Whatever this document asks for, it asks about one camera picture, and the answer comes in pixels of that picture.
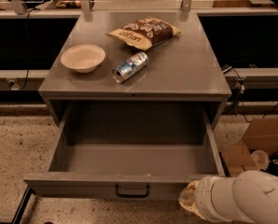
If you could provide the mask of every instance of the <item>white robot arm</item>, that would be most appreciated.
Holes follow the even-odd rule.
[[[278,224],[278,176],[246,171],[237,177],[207,176],[179,197],[188,211],[212,222]]]

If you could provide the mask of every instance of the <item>speckled floor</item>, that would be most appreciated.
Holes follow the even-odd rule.
[[[262,118],[275,103],[245,105],[248,120]],[[278,117],[278,106],[264,119]],[[239,140],[249,123],[243,115],[222,116],[215,129],[221,150]],[[44,105],[0,105],[0,221],[10,222],[26,189],[23,176],[47,167],[57,127]],[[21,223],[194,223],[205,224],[177,202],[49,199],[33,196]]]

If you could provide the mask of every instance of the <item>snack bag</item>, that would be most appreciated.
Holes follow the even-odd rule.
[[[148,50],[179,33],[180,30],[178,28],[166,21],[146,17],[118,28],[107,35],[122,40],[129,46]]]

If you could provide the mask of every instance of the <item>white bowl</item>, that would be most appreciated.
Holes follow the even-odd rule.
[[[105,52],[95,45],[79,45],[66,50],[61,57],[62,64],[78,73],[88,73],[103,62]]]
[[[260,170],[267,170],[269,167],[269,155],[263,150],[256,150],[251,154],[252,159]]]

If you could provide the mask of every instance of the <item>silver can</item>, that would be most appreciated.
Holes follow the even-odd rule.
[[[118,67],[112,70],[112,76],[118,83],[122,83],[138,71],[146,67],[148,63],[147,55],[140,51],[137,54],[130,57],[127,61],[120,64]]]

